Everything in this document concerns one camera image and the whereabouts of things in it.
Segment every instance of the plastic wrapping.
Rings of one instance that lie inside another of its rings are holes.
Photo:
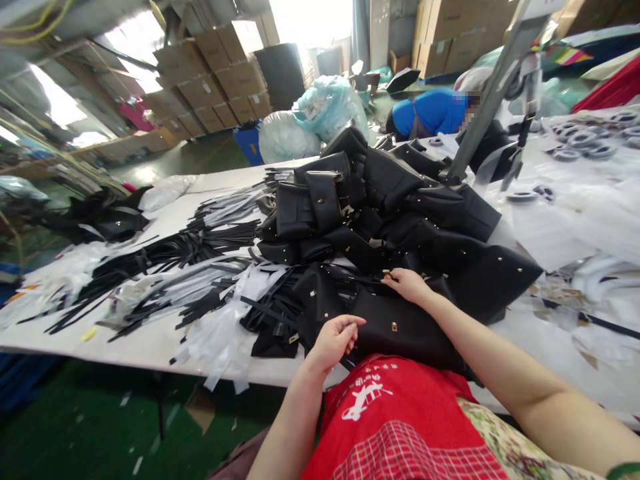
[[[196,175],[172,175],[158,180],[144,193],[138,208],[146,212],[160,210],[182,197],[196,178]]]
[[[10,175],[0,176],[0,193],[21,199],[49,200],[49,197],[34,187],[29,180]]]
[[[298,124],[318,134],[325,143],[330,142],[349,120],[355,121],[365,138],[369,136],[362,102],[343,77],[323,75],[314,80],[297,104],[298,110],[294,114]]]
[[[265,163],[278,163],[320,154],[320,138],[302,128],[290,111],[270,113],[262,120],[258,142]]]

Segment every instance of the blue container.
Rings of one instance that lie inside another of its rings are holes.
[[[252,128],[251,130],[239,131],[238,128],[233,129],[233,138],[252,167],[265,164],[262,160],[262,155],[260,155],[260,146],[258,146],[258,128],[260,127],[260,123],[256,125],[256,128]]]

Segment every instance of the white work table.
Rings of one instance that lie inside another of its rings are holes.
[[[294,167],[310,160],[312,159],[200,175],[184,196],[159,211],[145,214],[152,222],[142,236],[136,240],[136,244],[156,235],[162,238],[178,232],[188,224],[188,218],[193,215],[200,203],[225,191],[260,182],[264,177],[265,168],[270,166]],[[501,221],[499,226],[500,236],[506,235],[508,237],[508,225],[505,226],[504,223]],[[63,268],[63,262],[64,258],[56,260],[41,270],[56,271],[56,269]],[[638,402],[638,398],[640,398],[640,369],[633,367],[614,368],[603,363],[599,363],[597,369],[592,367],[572,346],[571,336],[568,332],[560,330],[550,322],[536,318],[530,309],[520,305],[520,302],[520,300],[514,302],[507,312],[505,320],[498,322],[491,328],[566,378],[626,425],[636,430],[640,429],[640,421],[634,418],[634,415],[640,417],[640,403]],[[107,302],[104,302],[76,324],[54,335],[43,331],[56,322],[58,317],[62,315],[60,312],[16,325],[12,321],[13,319],[3,318],[4,310],[0,310],[0,325],[5,321],[8,325],[4,330],[0,330],[0,349],[12,352],[64,355],[113,365],[207,376],[206,366],[194,359],[181,365],[169,364],[169,360],[174,356],[179,346],[180,339],[185,334],[183,329],[175,330],[176,324],[179,323],[178,314],[162,317],[112,343],[107,343],[107,340],[112,338],[114,332],[106,327],[98,327],[97,332],[90,340],[82,341],[83,334],[96,321],[104,317],[106,308]],[[248,340],[241,345],[242,355],[250,356],[255,337],[255,335],[250,335]],[[640,361],[637,352],[634,354],[636,362]],[[241,372],[234,369],[232,364],[224,372],[222,378],[286,387],[302,360],[303,352],[300,347],[295,359],[251,358],[248,377],[242,375],[240,378]],[[325,386],[334,385],[346,376],[346,369],[338,365],[327,378]],[[481,389],[475,384],[472,384],[471,387],[480,403],[498,413],[506,412],[488,390]]]

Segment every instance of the colorful fabric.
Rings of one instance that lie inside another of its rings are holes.
[[[327,393],[321,440],[303,478],[506,480],[457,397],[473,401],[459,375],[370,357]]]

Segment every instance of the black leather pieces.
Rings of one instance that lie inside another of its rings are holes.
[[[358,348],[343,359],[347,368],[370,353],[385,353],[471,379],[436,322],[380,283],[382,270],[418,272],[484,324],[502,319],[543,270],[506,247],[486,244],[500,214],[470,186],[444,185],[446,161],[428,158],[415,141],[385,151],[389,147],[367,147],[348,125],[318,160],[296,168],[287,181],[269,173],[275,208],[258,228],[258,248],[266,260],[299,265],[290,294],[301,308],[295,322],[306,350],[326,320],[348,312],[367,324]],[[262,201],[261,209],[268,204]],[[355,268],[315,263],[338,253]]]

